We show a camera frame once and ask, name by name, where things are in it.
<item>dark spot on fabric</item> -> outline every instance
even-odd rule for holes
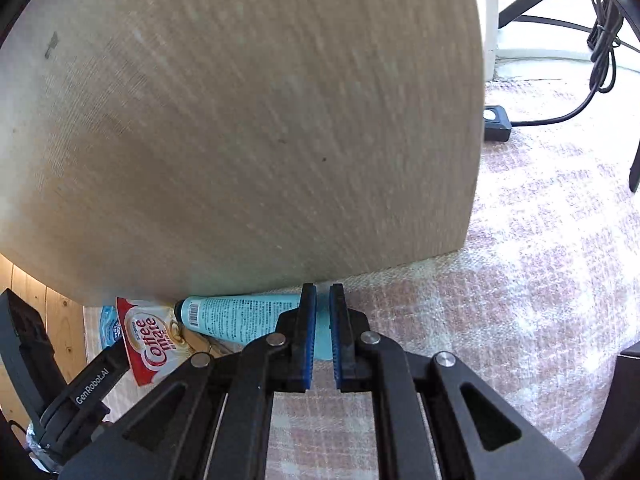
[[[47,51],[44,53],[45,59],[49,59],[49,56],[51,55],[51,51],[56,47],[57,44],[58,44],[58,34],[54,32],[53,36],[51,37],[51,40],[49,41],[49,44],[47,45]]]

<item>black mount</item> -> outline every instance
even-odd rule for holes
[[[567,456],[453,354],[405,352],[372,332],[367,317],[347,307],[342,285],[331,287],[329,300],[336,384],[343,392],[372,393],[382,480],[435,480],[437,468],[443,480],[582,478]],[[193,355],[94,442],[91,434],[108,412],[100,400],[128,367],[122,340],[69,386],[47,386],[42,378],[57,377],[57,367],[39,314],[5,291],[0,351],[36,420],[40,444],[52,444],[64,460],[61,480],[261,480],[274,393],[310,387],[315,322],[316,288],[306,284],[300,306],[280,315],[275,333],[236,354]],[[86,393],[95,373],[105,369],[105,380],[78,406],[79,392]],[[26,452],[15,444],[0,417],[0,473],[16,472],[3,478],[56,477],[25,461]]]

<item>black power cable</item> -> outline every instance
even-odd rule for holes
[[[514,22],[527,22],[527,23],[543,23],[544,25],[557,25],[558,27],[572,28],[573,30],[581,30],[591,34],[593,27],[585,27],[584,25],[578,25],[577,23],[565,22],[563,20],[556,20],[555,18],[543,18],[542,16],[531,16],[530,14],[521,14],[517,18],[513,19]],[[634,52],[640,54],[640,48],[634,47],[632,44],[628,44],[626,41],[620,40],[621,46],[626,46]]]
[[[618,33],[622,28],[623,17],[618,6],[613,0],[591,0],[593,10],[596,13],[596,21],[587,39],[587,44],[592,50],[591,77],[589,79],[589,94],[587,98],[572,112],[552,119],[542,119],[535,121],[512,121],[511,126],[544,126],[546,124],[557,124],[574,118],[583,111],[591,102],[597,92],[606,94],[616,83],[616,55],[614,47],[620,46]],[[604,86],[611,65],[611,81]]]

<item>floor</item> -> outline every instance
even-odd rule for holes
[[[55,359],[67,382],[87,363],[84,350],[84,319],[82,306],[58,294],[32,278],[0,254],[0,290],[10,288],[35,308],[45,320],[47,334],[55,351]],[[7,420],[27,427],[29,417],[15,393],[0,360],[0,408]],[[16,432],[23,441],[24,436]]]

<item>barcode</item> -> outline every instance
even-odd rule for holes
[[[191,303],[189,305],[189,324],[198,326],[198,309],[200,305],[197,303]]]

